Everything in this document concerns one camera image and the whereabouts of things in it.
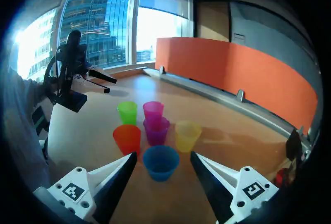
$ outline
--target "pink cup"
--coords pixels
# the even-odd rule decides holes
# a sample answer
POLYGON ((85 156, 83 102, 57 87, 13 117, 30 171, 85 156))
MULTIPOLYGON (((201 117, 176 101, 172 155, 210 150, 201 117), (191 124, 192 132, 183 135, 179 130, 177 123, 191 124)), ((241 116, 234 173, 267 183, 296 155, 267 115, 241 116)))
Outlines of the pink cup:
POLYGON ((147 102, 143 106, 145 118, 157 116, 161 119, 164 105, 161 102, 147 102))
POLYGON ((146 118, 144 127, 149 145, 163 145, 169 126, 170 122, 165 117, 161 117, 161 121, 158 116, 146 118))

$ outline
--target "blue cup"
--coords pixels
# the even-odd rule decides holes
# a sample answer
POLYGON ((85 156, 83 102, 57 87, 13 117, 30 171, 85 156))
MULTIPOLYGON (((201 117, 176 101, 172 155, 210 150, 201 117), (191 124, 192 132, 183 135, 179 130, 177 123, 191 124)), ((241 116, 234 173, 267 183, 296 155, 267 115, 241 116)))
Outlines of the blue cup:
POLYGON ((169 146, 157 145, 147 149, 142 160, 151 178, 164 182, 178 166, 179 155, 169 146))

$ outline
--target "orange wall panel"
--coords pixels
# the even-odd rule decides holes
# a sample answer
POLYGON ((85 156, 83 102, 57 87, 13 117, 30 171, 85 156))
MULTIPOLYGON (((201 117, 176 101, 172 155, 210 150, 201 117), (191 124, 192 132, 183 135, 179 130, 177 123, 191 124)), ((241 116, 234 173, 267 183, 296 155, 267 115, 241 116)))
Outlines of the orange wall panel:
POLYGON ((307 133, 317 95, 311 85, 280 60, 242 45, 202 38, 159 38, 155 68, 236 94, 282 117, 307 133))

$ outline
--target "wooden table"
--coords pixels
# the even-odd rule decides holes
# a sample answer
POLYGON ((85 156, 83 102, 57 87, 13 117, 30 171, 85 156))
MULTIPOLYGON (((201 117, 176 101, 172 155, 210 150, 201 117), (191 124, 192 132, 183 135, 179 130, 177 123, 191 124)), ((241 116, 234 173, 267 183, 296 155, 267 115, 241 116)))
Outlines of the wooden table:
POLYGON ((216 222, 189 153, 180 153, 180 164, 168 181, 158 183, 148 176, 142 164, 149 147, 142 124, 145 102, 164 103, 164 116, 171 122, 166 145, 173 148, 174 123, 192 120, 203 127, 194 151, 225 166, 239 170, 249 165, 271 180, 285 161, 284 136, 219 103, 142 74, 104 85, 110 93, 87 93, 88 100, 78 113, 55 105, 48 153, 54 182, 75 166, 90 171, 121 158, 113 139, 114 129, 121 124, 117 105, 129 100, 137 103, 141 153, 110 223, 216 222))

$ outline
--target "glass skyscraper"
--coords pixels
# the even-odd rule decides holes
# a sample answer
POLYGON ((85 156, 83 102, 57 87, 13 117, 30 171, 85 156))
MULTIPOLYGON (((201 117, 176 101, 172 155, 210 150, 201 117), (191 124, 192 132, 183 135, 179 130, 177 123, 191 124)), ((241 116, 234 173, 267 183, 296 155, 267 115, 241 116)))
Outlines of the glass skyscraper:
POLYGON ((32 24, 22 33, 19 42, 17 73, 24 79, 42 82, 46 67, 55 49, 52 47, 57 9, 52 9, 32 24))
POLYGON ((87 44, 87 61, 101 68, 126 64, 127 7, 129 0, 68 0, 60 44, 75 29, 87 44))

